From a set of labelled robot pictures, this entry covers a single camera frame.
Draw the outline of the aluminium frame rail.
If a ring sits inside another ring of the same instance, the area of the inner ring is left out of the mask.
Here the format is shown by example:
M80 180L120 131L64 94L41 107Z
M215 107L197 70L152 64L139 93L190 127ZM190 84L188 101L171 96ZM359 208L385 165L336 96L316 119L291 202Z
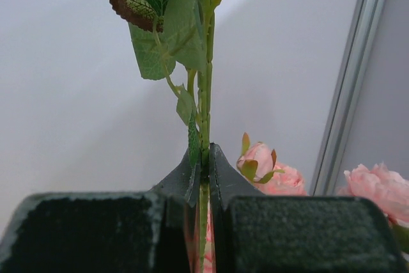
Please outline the aluminium frame rail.
M360 90L385 0L357 0L325 125L310 194L335 191Z

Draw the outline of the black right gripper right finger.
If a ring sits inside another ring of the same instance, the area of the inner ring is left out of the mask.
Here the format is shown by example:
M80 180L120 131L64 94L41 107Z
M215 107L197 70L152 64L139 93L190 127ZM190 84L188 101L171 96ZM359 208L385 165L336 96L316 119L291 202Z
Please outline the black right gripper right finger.
M214 272L404 272L381 210L355 197L267 196L210 146Z

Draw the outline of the pink rose flower stem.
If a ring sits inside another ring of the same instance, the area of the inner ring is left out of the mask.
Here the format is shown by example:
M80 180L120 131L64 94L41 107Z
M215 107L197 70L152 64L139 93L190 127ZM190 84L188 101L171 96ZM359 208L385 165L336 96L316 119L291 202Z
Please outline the pink rose flower stem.
M384 163L369 169L360 164L345 171L346 185L337 191L340 196L367 198L386 216L401 250L408 254L408 180L391 171Z

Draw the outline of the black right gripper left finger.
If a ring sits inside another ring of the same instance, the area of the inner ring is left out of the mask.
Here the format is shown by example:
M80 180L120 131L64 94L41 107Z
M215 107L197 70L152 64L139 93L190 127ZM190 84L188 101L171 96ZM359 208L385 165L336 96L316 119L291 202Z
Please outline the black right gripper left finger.
M1 240L1 271L198 272L200 169L184 155L148 191L26 197Z

